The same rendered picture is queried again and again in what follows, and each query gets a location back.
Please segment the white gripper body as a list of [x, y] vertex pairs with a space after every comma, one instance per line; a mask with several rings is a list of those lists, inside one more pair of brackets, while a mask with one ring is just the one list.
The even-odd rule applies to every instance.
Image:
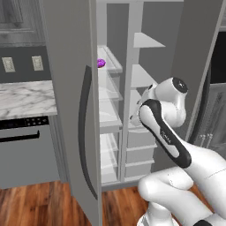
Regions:
[[134, 126], [140, 126], [141, 125], [141, 122], [140, 122], [140, 119], [139, 119], [139, 109], [140, 109], [142, 103], [143, 103], [143, 101], [139, 100], [139, 102], [136, 105], [135, 111], [134, 111], [133, 115], [131, 116], [131, 124], [134, 125]]

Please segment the grey fridge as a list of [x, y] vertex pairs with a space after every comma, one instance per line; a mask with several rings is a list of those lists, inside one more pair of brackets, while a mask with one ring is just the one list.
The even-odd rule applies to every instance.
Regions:
[[151, 171], [155, 139], [143, 126], [131, 124], [145, 89], [160, 83], [157, 65], [173, 51], [156, 37], [154, 8], [182, 0], [97, 0], [98, 69], [102, 189], [134, 186]]

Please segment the grey left fridge door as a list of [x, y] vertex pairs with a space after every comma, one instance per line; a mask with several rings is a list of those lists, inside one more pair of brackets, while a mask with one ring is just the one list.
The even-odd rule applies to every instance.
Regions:
[[[40, 7], [71, 194], [92, 226], [102, 226], [96, 0], [40, 0]], [[86, 157], [97, 200], [87, 187], [79, 158], [79, 100], [87, 65], [92, 69], [92, 84]]]

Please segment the grey fridge door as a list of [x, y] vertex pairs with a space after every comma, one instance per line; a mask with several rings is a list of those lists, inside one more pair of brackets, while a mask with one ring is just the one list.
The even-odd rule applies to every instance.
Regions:
[[[102, 226], [96, 0], [40, 0], [40, 7], [71, 194], [92, 226]], [[79, 158], [79, 100], [87, 65], [92, 69], [92, 84], [86, 157], [97, 200], [87, 187]]]
[[182, 139], [188, 139], [192, 133], [225, 9], [226, 0], [164, 1], [154, 8], [157, 40], [173, 51], [170, 60], [157, 65], [154, 78], [157, 82], [163, 82], [177, 77], [188, 86], [186, 120], [176, 129]]

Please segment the grey right fridge door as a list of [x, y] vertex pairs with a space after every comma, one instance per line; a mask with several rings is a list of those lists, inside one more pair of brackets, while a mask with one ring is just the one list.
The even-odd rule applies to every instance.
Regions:
[[170, 60], [157, 65], [154, 78], [157, 82], [163, 82], [177, 77], [188, 86], [186, 120], [176, 129], [182, 139], [188, 139], [192, 133], [225, 9], [226, 0], [164, 1], [154, 8], [157, 40], [173, 51]]

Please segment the grey cupboard run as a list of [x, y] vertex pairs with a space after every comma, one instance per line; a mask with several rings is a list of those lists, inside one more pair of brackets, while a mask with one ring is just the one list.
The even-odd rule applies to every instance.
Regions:
[[226, 83], [211, 84], [207, 107], [195, 144], [226, 153]]

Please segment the grey dishwasher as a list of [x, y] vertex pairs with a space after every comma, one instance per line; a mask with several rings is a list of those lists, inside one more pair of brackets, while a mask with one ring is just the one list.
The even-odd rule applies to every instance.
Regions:
[[0, 138], [35, 134], [38, 130], [39, 139], [0, 143], [0, 189], [59, 179], [47, 117], [0, 121]]

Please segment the black wall oven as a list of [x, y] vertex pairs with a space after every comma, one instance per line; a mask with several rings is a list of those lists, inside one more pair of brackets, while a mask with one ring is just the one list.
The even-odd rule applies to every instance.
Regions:
[[217, 36], [211, 59], [211, 83], [226, 83], [226, 32]]

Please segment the white wall outlet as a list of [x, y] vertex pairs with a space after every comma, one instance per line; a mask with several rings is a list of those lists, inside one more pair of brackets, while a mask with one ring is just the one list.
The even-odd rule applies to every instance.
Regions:
[[14, 63], [11, 57], [3, 57], [2, 60], [6, 72], [15, 72]]
[[43, 64], [41, 56], [33, 56], [32, 57], [33, 66], [35, 71], [42, 71], [43, 70]]

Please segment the grey wall cupboard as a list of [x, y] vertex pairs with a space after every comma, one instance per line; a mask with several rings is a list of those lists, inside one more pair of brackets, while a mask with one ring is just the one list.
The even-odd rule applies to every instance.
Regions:
[[0, 47], [44, 43], [39, 0], [0, 0]]

